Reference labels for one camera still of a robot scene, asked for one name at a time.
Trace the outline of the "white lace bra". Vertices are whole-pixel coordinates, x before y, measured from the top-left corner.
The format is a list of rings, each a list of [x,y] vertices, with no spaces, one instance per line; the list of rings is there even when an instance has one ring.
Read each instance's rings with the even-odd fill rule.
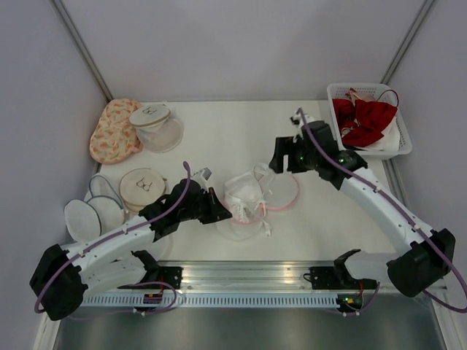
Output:
[[[266,221],[266,199],[260,186],[260,180],[272,175],[265,163],[257,163],[242,175],[229,179],[224,183],[225,207],[232,214],[232,221],[241,229],[250,229],[244,236],[252,235],[252,228],[271,236],[271,226]]]

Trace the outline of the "pink-trimmed mesh laundry bag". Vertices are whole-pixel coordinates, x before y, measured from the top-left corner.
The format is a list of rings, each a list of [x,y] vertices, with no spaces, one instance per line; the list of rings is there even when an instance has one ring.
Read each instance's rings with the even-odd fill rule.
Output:
[[[259,163],[224,183],[222,204],[232,218],[217,223],[216,228],[232,241],[245,241],[260,234],[270,236],[268,213],[289,209],[298,194],[299,184],[294,176],[276,174]]]

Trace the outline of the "red and white bra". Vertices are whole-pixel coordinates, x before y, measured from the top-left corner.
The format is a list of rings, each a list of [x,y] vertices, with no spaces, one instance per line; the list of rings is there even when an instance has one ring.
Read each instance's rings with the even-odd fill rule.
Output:
[[[390,90],[384,91],[376,101],[356,101],[356,126],[339,129],[343,145],[362,149],[383,137],[383,130],[391,126],[398,112],[398,102],[392,104],[381,100],[386,92]]]

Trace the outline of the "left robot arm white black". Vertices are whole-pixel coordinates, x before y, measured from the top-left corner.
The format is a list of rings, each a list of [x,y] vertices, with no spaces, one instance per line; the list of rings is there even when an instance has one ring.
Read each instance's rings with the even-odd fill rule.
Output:
[[[85,299],[111,289],[174,291],[147,246],[175,233],[182,222],[208,225],[231,218],[213,188],[183,179],[119,228],[87,243],[46,249],[29,282],[34,311],[58,321]]]

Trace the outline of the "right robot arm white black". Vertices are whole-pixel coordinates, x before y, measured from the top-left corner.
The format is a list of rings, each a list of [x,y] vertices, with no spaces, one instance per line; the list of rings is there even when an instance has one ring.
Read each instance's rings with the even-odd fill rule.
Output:
[[[338,286],[349,288],[361,279],[384,281],[413,298],[451,271],[455,237],[448,229],[434,230],[413,215],[357,152],[338,148],[327,123],[293,120],[293,124],[299,128],[295,136],[276,138],[270,169],[277,174],[316,171],[353,199],[395,250],[395,254],[383,254],[352,249],[336,258],[333,280]]]

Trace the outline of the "red bra in basket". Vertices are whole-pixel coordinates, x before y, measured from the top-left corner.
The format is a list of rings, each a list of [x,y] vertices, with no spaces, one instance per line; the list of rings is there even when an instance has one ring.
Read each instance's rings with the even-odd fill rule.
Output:
[[[333,108],[339,129],[352,128],[356,126],[355,106],[351,101],[342,98],[334,98]]]

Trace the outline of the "beige glasses-print mesh bag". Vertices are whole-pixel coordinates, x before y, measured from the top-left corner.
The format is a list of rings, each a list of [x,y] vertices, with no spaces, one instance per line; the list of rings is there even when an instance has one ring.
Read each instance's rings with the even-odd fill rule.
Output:
[[[120,197],[127,209],[142,210],[166,193],[166,180],[151,168],[137,168],[123,176],[119,184]]]

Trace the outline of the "beige pink bra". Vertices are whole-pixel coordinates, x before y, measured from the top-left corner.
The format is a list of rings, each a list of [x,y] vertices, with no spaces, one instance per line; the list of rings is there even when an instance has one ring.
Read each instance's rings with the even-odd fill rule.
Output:
[[[356,104],[356,101],[365,101],[365,102],[376,101],[375,97],[373,97],[372,95],[358,92],[352,87],[346,92],[345,96],[352,102],[353,105]]]

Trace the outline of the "beige mesh bag upper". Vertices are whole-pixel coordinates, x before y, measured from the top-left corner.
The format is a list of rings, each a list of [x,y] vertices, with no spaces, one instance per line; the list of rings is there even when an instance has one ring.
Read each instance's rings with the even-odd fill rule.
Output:
[[[182,124],[165,103],[142,106],[131,113],[129,122],[144,148],[151,152],[168,152],[182,141]]]

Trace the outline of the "white bra in basket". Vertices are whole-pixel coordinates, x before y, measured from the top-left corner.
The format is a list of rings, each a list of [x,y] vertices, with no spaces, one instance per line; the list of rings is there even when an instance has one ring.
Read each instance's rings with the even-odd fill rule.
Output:
[[[363,147],[362,150],[367,152],[396,152],[399,149],[400,132],[398,127],[393,125],[387,127],[382,132],[383,137],[373,144]]]

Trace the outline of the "grey-trimmed white mesh bag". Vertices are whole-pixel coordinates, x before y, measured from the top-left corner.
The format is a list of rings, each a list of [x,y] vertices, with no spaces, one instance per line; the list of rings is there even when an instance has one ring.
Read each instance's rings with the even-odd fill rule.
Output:
[[[123,201],[111,181],[101,174],[90,179],[85,199],[69,201],[63,213],[69,235],[78,243],[119,228],[126,218]]]

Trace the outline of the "floral peach laundry bag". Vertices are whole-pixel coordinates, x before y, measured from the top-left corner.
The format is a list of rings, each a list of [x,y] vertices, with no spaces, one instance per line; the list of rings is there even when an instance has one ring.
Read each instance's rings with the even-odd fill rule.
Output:
[[[105,106],[89,144],[90,156],[97,163],[120,163],[142,151],[143,144],[129,122],[131,114],[141,107],[130,98],[117,98]]]

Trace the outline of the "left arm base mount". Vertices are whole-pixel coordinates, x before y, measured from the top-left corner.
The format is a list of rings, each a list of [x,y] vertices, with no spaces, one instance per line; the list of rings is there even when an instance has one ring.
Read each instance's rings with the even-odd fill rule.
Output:
[[[161,266],[157,260],[146,250],[132,251],[131,255],[143,264],[144,275],[135,284],[127,284],[118,289],[159,289],[164,290],[165,285],[155,284],[164,282],[175,289],[179,289],[182,281],[182,268],[179,266]]]

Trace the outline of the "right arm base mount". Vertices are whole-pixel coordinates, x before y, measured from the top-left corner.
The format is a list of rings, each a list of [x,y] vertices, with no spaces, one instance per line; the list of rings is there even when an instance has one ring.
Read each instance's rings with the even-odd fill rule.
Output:
[[[304,274],[304,279],[312,285],[313,290],[373,290],[377,282],[372,279],[355,279],[351,277],[344,263],[360,249],[352,249],[333,261],[329,266],[312,266]]]

